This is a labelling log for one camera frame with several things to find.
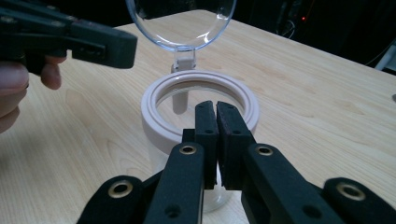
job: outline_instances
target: human hand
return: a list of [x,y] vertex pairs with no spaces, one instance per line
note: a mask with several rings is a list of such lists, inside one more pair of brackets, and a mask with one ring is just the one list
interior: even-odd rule
[[[61,87],[58,63],[66,58],[46,56],[41,82],[52,90]],[[20,114],[18,104],[26,95],[29,73],[20,63],[0,62],[0,133],[9,129]]]

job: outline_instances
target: white plastic cylinder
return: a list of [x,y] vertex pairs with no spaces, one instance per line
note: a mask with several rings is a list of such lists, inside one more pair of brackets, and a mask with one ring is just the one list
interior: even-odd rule
[[[146,89],[141,101],[143,129],[150,143],[154,145],[154,148],[150,148],[148,153],[155,173],[163,169],[170,151],[181,142],[183,132],[182,129],[165,121],[158,111],[158,105],[165,98],[180,95],[183,90],[190,89],[214,90],[232,98],[232,101],[242,108],[241,114],[247,127],[253,133],[255,131],[260,116],[259,103],[253,92],[241,81],[220,73],[200,70],[175,72],[161,77]],[[206,190],[204,212],[222,206],[228,197],[229,195],[220,187],[217,189],[215,187],[215,190],[212,191]]]

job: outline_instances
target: transparent dome lid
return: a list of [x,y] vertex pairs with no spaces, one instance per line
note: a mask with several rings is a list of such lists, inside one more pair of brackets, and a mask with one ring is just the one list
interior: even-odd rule
[[229,23],[236,0],[126,0],[137,28],[171,51],[203,48]]

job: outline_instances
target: metal ring insert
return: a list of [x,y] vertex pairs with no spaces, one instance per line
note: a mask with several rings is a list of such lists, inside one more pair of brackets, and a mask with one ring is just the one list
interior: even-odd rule
[[337,184],[336,187],[338,192],[340,192],[343,196],[347,197],[348,199],[354,201],[363,201],[366,198],[364,192],[354,185],[341,182]]
[[120,180],[111,185],[108,195],[115,199],[123,198],[131,193],[133,188],[134,186],[128,180]]
[[274,151],[269,147],[257,146],[256,151],[262,156],[271,156]]
[[180,152],[184,155],[191,155],[194,154],[196,151],[197,148],[192,146],[184,146],[180,148]]

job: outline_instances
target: wooden table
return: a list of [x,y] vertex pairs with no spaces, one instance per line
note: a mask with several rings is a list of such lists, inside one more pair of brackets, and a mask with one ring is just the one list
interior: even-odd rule
[[[57,91],[31,77],[19,119],[0,135],[0,223],[75,223],[109,178],[152,175],[140,100],[173,54],[134,25],[121,29],[139,36],[134,68],[69,59]],[[396,77],[237,21],[197,60],[254,91],[256,140],[307,181],[352,178],[396,206]],[[239,195],[204,223],[247,223]]]

